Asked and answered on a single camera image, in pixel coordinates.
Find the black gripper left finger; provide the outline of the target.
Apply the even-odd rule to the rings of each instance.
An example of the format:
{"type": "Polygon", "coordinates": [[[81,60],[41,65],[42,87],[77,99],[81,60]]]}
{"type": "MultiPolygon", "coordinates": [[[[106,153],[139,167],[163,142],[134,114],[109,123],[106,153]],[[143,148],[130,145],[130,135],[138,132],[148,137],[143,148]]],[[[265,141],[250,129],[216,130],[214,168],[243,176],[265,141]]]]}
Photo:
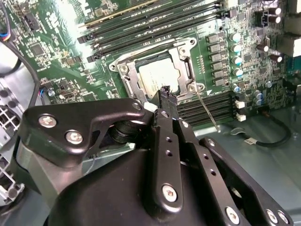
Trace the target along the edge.
{"type": "Polygon", "coordinates": [[[136,149],[180,153],[170,100],[162,87],[147,104],[112,99],[36,106],[22,116],[17,164],[52,209],[70,184],[136,149]]]}

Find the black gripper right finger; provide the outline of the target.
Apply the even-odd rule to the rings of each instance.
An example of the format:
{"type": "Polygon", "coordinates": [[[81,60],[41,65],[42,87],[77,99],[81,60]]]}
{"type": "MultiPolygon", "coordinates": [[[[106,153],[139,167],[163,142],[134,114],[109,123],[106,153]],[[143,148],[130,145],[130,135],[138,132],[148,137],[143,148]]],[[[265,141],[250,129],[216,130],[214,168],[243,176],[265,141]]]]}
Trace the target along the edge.
{"type": "Polygon", "coordinates": [[[292,226],[289,214],[214,139],[197,139],[170,100],[175,131],[195,179],[205,189],[204,215],[209,226],[292,226]]]}

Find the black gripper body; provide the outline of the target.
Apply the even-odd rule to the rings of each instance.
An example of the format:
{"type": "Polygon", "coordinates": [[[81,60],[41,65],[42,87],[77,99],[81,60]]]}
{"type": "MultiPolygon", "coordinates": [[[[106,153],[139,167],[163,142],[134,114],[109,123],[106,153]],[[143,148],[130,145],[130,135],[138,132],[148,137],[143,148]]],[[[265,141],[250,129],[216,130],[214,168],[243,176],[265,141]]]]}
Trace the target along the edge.
{"type": "Polygon", "coordinates": [[[67,186],[50,226],[207,226],[205,189],[184,149],[132,150],[67,186]]]}

